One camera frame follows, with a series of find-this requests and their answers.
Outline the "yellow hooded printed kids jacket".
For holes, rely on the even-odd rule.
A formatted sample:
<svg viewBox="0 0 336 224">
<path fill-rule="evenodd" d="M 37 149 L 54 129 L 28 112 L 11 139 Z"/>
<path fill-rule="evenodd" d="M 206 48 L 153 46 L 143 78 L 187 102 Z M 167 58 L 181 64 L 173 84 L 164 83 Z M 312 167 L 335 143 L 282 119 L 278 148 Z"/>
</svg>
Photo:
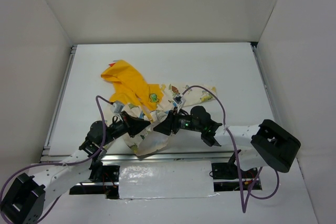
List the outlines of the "yellow hooded printed kids jacket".
<svg viewBox="0 0 336 224">
<path fill-rule="evenodd" d="M 137 156 L 148 155 L 167 146 L 170 136 L 153 131 L 158 122 L 166 119 L 168 112 L 179 106 L 175 96 L 185 99 L 184 106 L 208 102 L 214 99 L 215 86 L 205 90 L 199 84 L 188 82 L 147 83 L 143 76 L 128 62 L 115 61 L 101 74 L 101 78 L 113 84 L 111 102 L 124 104 L 123 111 L 130 116 L 150 121 L 152 124 L 135 137 L 125 135 L 123 140 Z"/>
</svg>

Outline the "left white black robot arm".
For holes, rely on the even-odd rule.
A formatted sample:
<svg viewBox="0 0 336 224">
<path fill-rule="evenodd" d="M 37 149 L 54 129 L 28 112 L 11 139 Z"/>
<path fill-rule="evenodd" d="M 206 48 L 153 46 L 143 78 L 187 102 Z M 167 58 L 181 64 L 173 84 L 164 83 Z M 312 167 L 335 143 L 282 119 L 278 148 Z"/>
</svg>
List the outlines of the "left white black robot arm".
<svg viewBox="0 0 336 224">
<path fill-rule="evenodd" d="M 149 121 L 126 112 L 110 125 L 104 121 L 92 123 L 79 149 L 63 161 L 36 164 L 45 170 L 33 175 L 21 169 L 12 176 L 14 181 L 9 190 L 1 191 L 1 216 L 7 223 L 39 223 L 45 208 L 75 184 L 87 179 L 95 182 L 102 177 L 104 146 L 124 135 L 134 137 L 149 125 Z"/>
</svg>

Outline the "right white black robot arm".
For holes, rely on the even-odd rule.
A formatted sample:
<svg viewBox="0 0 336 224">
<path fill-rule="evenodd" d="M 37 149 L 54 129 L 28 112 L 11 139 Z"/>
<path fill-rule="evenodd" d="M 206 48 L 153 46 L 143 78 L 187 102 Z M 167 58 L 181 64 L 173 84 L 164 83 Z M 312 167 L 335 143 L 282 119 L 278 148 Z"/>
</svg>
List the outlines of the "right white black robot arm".
<svg viewBox="0 0 336 224">
<path fill-rule="evenodd" d="M 153 129 L 164 135 L 179 130 L 199 132 L 207 146 L 231 145 L 237 154 L 228 165 L 233 177 L 241 177 L 247 170 L 269 166 L 281 172 L 289 172 L 301 147 L 300 141 L 276 122 L 265 119 L 259 125 L 229 126 L 215 122 L 203 106 L 195 106 L 189 114 L 182 110 L 170 110 L 166 119 Z"/>
</svg>

